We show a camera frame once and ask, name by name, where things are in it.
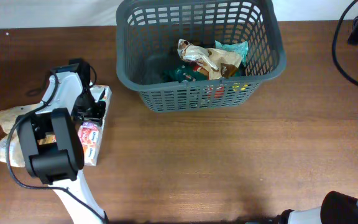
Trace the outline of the Kleenex tissue multipack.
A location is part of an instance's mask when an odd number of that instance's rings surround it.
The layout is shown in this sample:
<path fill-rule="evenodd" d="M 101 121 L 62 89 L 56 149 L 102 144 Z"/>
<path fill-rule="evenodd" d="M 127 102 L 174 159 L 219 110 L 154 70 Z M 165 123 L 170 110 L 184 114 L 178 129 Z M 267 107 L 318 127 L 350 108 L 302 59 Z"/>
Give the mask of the Kleenex tissue multipack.
<path fill-rule="evenodd" d="M 102 118 L 102 124 L 84 122 L 78 130 L 78 137 L 84 151 L 85 165 L 96 166 L 103 140 L 104 126 L 109 112 L 112 91 L 107 85 L 95 85 L 91 88 L 91 94 L 96 99 L 106 104 L 106 111 Z"/>

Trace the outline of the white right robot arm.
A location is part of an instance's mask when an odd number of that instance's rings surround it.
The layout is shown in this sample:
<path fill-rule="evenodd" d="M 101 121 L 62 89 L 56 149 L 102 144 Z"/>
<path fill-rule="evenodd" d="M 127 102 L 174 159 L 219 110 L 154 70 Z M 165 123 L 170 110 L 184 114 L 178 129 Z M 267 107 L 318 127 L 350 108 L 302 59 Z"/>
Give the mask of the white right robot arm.
<path fill-rule="evenodd" d="M 358 16 L 354 19 L 351 34 L 347 40 L 350 45 L 358 45 Z M 358 198 L 336 191 L 329 192 L 321 206 L 309 210 L 285 210 L 269 223 L 355 223 L 358 224 Z"/>

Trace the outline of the green Nescafe coffee bag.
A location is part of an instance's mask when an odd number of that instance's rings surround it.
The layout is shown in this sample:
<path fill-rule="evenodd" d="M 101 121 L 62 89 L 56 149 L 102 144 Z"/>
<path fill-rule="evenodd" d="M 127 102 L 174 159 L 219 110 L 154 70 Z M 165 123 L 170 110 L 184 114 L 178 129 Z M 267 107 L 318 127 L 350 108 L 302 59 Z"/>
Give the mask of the green Nescafe coffee bag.
<path fill-rule="evenodd" d="M 174 68 L 164 70 L 162 78 L 166 82 L 195 82 L 205 80 L 228 79 L 230 77 L 240 76 L 239 69 L 242 62 L 235 64 L 221 63 L 221 68 L 216 72 L 209 66 L 202 67 L 197 63 L 183 62 Z"/>

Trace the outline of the teal wet wipes packet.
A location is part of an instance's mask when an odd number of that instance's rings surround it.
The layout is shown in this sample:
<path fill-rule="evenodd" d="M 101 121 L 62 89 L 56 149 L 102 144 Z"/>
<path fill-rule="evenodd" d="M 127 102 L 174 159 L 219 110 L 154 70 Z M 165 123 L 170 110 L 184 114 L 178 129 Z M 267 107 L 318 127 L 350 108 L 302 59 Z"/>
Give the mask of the teal wet wipes packet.
<path fill-rule="evenodd" d="M 217 49 L 225 50 L 227 52 L 234 52 L 239 54 L 242 58 L 242 64 L 246 65 L 247 53 L 249 51 L 248 42 L 241 42 L 239 44 L 222 44 L 216 40 L 215 47 Z"/>

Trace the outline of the beige snack bag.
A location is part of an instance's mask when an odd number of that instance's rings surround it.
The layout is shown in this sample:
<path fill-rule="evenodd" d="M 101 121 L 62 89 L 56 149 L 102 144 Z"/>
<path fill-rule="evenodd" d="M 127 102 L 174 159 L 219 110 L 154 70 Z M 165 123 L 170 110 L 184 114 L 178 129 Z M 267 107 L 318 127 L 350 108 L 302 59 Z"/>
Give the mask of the beige snack bag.
<path fill-rule="evenodd" d="M 203 48 L 180 39 L 178 54 L 182 61 L 196 64 L 196 71 L 209 80 L 233 77 L 239 70 L 243 56 L 223 49 Z"/>

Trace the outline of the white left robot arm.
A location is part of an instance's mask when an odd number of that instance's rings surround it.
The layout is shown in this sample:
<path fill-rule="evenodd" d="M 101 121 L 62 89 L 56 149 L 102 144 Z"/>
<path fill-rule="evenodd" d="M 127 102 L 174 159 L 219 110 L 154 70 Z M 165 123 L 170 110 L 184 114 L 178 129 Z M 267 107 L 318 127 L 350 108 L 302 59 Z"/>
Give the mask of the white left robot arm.
<path fill-rule="evenodd" d="M 90 72 L 52 70 L 40 106 L 16 118 L 7 141 L 19 138 L 25 168 L 40 186 L 21 182 L 9 166 L 13 181 L 22 188 L 50 190 L 59 197 L 74 223 L 107 223 L 106 212 L 97 204 L 85 179 L 85 155 L 76 121 L 101 120 L 103 108 L 90 89 Z"/>

